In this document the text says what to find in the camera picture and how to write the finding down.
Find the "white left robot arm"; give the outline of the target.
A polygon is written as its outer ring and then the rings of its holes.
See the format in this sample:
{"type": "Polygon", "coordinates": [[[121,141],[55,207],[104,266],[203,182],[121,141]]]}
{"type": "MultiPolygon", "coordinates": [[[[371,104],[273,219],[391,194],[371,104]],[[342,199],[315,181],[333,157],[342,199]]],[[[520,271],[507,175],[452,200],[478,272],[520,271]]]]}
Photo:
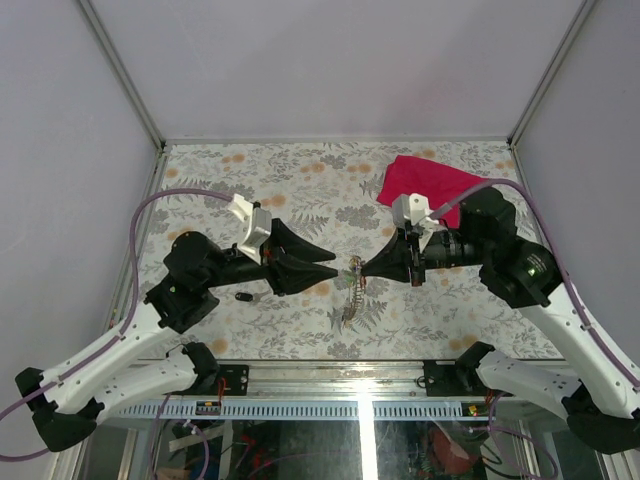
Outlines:
{"type": "Polygon", "coordinates": [[[35,428],[51,452],[89,437],[120,410],[150,397],[204,395],[220,382],[220,366],[209,348],[191,341],[155,365],[134,369],[141,355],[177,338],[220,303],[212,290],[258,280],[276,296],[301,293],[337,276],[335,254],[271,220],[256,258],[237,246],[222,249],[202,233],[188,231],[164,259],[166,276],[122,321],[67,361],[46,370],[29,367],[15,382],[35,428]]]}

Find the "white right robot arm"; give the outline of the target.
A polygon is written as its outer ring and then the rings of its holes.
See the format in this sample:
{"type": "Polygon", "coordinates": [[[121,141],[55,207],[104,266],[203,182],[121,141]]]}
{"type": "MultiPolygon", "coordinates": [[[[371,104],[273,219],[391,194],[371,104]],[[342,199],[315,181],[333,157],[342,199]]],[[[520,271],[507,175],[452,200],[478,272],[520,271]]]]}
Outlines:
{"type": "Polygon", "coordinates": [[[365,262],[365,277],[420,286],[430,270],[476,266],[480,282],[536,326],[569,363],[555,374],[477,341],[455,362],[467,394],[493,390],[565,421],[603,454],[639,446],[639,368],[589,312],[549,243],[517,232],[516,208],[483,182],[432,210],[426,197],[392,203],[395,236],[365,262]]]}

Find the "metal key organiser with rings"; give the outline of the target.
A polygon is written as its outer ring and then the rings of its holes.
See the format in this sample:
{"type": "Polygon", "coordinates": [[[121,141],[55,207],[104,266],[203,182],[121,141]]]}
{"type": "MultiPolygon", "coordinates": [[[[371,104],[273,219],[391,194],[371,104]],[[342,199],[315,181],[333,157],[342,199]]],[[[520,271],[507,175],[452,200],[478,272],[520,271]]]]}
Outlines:
{"type": "Polygon", "coordinates": [[[343,327],[348,327],[351,324],[364,302],[367,285],[367,280],[362,273],[364,265],[363,259],[354,255],[350,258],[348,268],[344,273],[348,296],[341,316],[343,327]]]}

